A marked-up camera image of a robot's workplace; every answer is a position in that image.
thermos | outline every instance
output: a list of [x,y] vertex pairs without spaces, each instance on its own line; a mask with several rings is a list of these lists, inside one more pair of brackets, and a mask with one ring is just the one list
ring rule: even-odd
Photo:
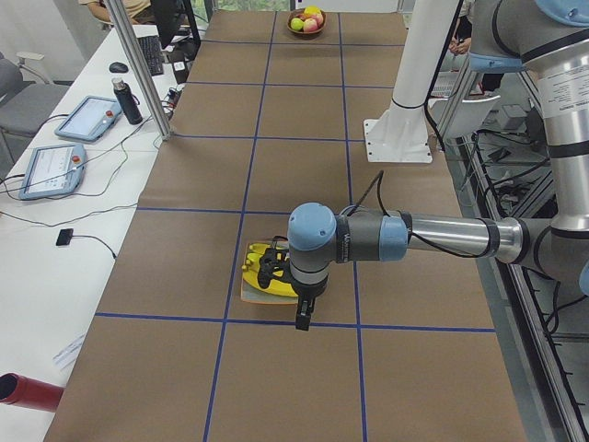
[[0,377],[0,403],[54,412],[64,389],[15,373]]
[[122,81],[122,78],[113,78],[112,85],[114,86],[114,95],[117,97],[129,124],[139,124],[144,117],[139,112],[129,85]]

tablet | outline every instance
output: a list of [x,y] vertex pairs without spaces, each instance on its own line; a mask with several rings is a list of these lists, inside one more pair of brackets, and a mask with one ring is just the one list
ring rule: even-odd
[[86,150],[79,143],[33,149],[18,197],[35,200],[72,193],[82,181]]
[[88,96],[82,100],[55,134],[63,138],[93,142],[98,140],[121,115],[116,99]]

red cylinder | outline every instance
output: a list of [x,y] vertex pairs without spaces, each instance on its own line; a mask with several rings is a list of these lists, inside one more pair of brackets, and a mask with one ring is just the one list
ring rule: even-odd
[[15,373],[0,377],[0,403],[55,413],[62,394],[62,387]]

person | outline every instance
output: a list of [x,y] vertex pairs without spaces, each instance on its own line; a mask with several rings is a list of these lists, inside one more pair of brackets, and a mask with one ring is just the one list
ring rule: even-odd
[[[455,57],[458,55],[465,55],[470,50],[470,43],[472,42],[472,19],[475,11],[475,0],[464,0],[460,14],[458,15],[458,22],[454,36],[448,46],[448,51]],[[503,74],[485,74],[482,76],[481,86],[483,92],[493,92],[501,85]]]
[[[104,0],[78,0],[80,5],[86,5],[92,15],[98,20],[110,23],[109,11]],[[123,0],[127,14],[134,25],[152,25],[156,23],[151,9],[150,0]]]

table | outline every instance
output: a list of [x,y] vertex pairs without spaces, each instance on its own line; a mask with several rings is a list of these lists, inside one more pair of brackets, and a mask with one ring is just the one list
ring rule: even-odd
[[[137,36],[155,35],[155,26],[135,26]],[[121,76],[144,105],[141,89],[133,73],[111,74],[114,61],[127,63],[116,31],[113,30],[97,49],[53,114],[70,112],[85,96],[114,97],[110,79]],[[171,66],[164,66],[162,76],[154,76],[160,97],[176,85]],[[10,175],[23,173],[31,150],[42,145],[58,145],[53,130],[60,120],[46,123],[29,148],[13,167]],[[124,116],[94,144],[86,145],[89,158],[96,158],[115,147],[130,134],[131,126]],[[0,195],[0,210],[27,219],[56,224],[115,206],[137,202],[157,156],[160,144],[153,122],[116,146],[106,155],[87,165],[78,192],[95,194],[105,190],[110,176],[128,156],[104,194],[94,197],[72,196],[61,201],[18,202],[5,193]],[[118,252],[133,218],[134,207],[66,223],[75,235],[93,235],[103,239]],[[63,386],[72,365],[60,370],[52,358],[78,336],[86,333],[106,284],[114,260],[109,251],[94,239],[74,238],[66,248],[55,247],[60,227],[38,227],[0,215],[0,251],[3,290],[0,295],[0,371],[15,372],[30,378]],[[5,406],[0,408],[0,440],[5,442],[39,442],[43,439],[53,413]]]
[[340,210],[379,169],[387,207],[459,215],[441,153],[366,161],[402,17],[329,13],[305,40],[287,18],[215,13],[47,442],[525,440],[472,261],[332,265],[309,332],[294,306],[240,299],[249,241],[301,203]]

